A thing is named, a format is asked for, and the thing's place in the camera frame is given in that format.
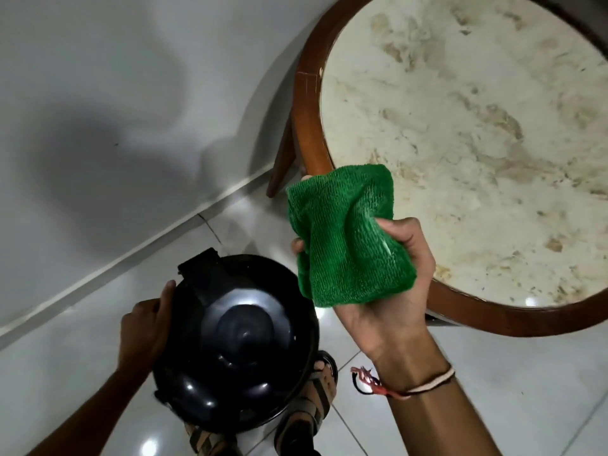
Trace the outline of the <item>person's left hand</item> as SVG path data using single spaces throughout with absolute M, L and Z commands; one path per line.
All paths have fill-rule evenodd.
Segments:
M 118 371 L 147 376 L 163 353 L 171 319 L 170 324 L 159 324 L 159 298 L 140 301 L 130 313 L 123 316 L 120 324 Z

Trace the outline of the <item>person's right forearm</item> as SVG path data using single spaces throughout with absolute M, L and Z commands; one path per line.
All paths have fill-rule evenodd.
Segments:
M 442 355 L 376 360 L 374 366 L 384 387 L 401 395 L 450 369 Z M 503 456 L 454 377 L 430 391 L 387 401 L 408 456 Z

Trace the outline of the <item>person's left forearm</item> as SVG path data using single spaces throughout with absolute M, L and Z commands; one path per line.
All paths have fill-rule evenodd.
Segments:
M 100 456 L 150 373 L 151 364 L 119 363 L 101 388 L 26 456 Z

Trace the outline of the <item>round wooden marble-top table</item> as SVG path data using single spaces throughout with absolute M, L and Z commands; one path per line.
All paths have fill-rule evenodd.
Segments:
M 273 198 L 293 163 L 309 174 L 334 165 L 322 129 L 322 70 L 346 24 L 374 0 L 338 0 L 317 21 L 295 69 L 293 104 L 266 194 Z M 514 307 L 471 296 L 433 281 L 425 315 L 429 326 L 465 326 L 507 337 L 549 337 L 573 333 L 608 320 L 608 289 L 564 306 Z

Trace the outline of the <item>green microfiber cloth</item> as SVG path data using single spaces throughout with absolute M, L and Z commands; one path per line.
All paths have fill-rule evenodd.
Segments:
M 412 289 L 416 269 L 377 219 L 393 219 L 384 165 L 349 165 L 287 188 L 288 218 L 303 241 L 301 294 L 316 307 L 365 304 Z

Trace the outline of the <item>person's right hand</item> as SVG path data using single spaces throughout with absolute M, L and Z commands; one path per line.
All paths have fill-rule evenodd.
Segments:
M 444 357 L 425 320 L 436 262 L 421 224 L 419 251 L 408 255 L 417 273 L 415 284 L 409 291 L 367 304 L 334 308 L 344 328 L 373 365 L 376 360 L 384 359 Z

